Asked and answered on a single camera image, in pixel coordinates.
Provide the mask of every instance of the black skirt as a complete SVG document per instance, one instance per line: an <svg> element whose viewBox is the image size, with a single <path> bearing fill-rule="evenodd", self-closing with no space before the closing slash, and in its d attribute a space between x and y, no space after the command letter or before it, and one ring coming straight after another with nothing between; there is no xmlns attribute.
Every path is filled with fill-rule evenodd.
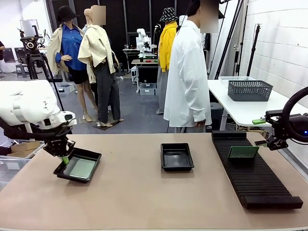
<svg viewBox="0 0 308 231"><path fill-rule="evenodd" d="M75 84L82 84L87 79L89 79L87 70L74 70L68 66L68 72L71 74L72 79Z"/></svg>

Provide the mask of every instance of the beige jacket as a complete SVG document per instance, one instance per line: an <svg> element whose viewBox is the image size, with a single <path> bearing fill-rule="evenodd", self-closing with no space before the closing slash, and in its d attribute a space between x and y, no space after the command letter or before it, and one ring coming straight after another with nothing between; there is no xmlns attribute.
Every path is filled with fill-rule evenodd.
<svg viewBox="0 0 308 231"><path fill-rule="evenodd" d="M82 30L76 25L73 25L73 26L78 28L81 36L83 37ZM51 39L48 43L48 47L47 47L48 63L49 63L51 71L53 73L55 73L55 75L58 74L60 69L65 71L65 72L68 72L68 68L65 65L63 60L61 60L60 63L56 63L56 60L55 60L56 54L61 53L61 43L62 43L62 33L63 33L62 27L63 27L63 23L52 34L52 37L51 37ZM87 66L87 72L88 72L90 83L95 83L96 82L95 81L95 75L94 75L94 73L93 73L93 71L92 71L92 69L89 65Z"/></svg>
<svg viewBox="0 0 308 231"><path fill-rule="evenodd" d="M100 26L89 25L80 45L78 59L91 67L97 67L105 58L108 60L110 74L114 73L116 70L106 31Z"/></svg>

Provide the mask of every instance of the gray trousers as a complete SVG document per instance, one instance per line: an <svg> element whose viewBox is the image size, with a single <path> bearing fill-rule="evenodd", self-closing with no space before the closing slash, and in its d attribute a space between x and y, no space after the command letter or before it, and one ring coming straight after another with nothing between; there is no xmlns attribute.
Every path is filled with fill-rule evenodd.
<svg viewBox="0 0 308 231"><path fill-rule="evenodd" d="M160 67L160 65L158 66L158 75L157 75L157 92L158 92L158 100L159 100L158 110L161 113L163 113L165 109L168 73L169 73L169 70L167 70L166 72L162 72L162 68Z"/></svg>
<svg viewBox="0 0 308 231"><path fill-rule="evenodd" d="M206 132L205 126L202 128L197 128L197 127L174 128L174 133L204 133L204 132Z"/></svg>
<svg viewBox="0 0 308 231"><path fill-rule="evenodd" d="M114 120L121 118L119 86L116 75L110 74L108 62L94 68L98 92L98 121L108 122L108 105L111 106Z"/></svg>

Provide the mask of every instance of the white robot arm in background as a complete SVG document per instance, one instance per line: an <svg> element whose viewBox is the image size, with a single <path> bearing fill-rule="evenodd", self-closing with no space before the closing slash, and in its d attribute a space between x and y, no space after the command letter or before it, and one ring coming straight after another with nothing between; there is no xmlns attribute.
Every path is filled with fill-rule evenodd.
<svg viewBox="0 0 308 231"><path fill-rule="evenodd" d="M45 140L44 149L53 156L67 156L75 142L66 137L77 124L75 114L60 111L47 80L2 81L0 83L0 127L13 139ZM27 133L14 125L32 123L41 133Z"/></svg>
<svg viewBox="0 0 308 231"><path fill-rule="evenodd" d="M139 58L144 58L144 50L150 47L151 42L144 29L137 29L137 33L139 36L139 42L137 42L137 48L140 50Z"/></svg>

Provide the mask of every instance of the yellow hoodie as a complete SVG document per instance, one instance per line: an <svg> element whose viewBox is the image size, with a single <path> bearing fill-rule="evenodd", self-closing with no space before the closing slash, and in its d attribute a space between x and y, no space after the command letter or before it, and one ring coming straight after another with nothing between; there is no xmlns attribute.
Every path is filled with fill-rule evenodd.
<svg viewBox="0 0 308 231"><path fill-rule="evenodd" d="M165 26L159 40L159 63L162 68L162 72L169 69L171 48L174 37L177 33L177 22L170 23Z"/></svg>

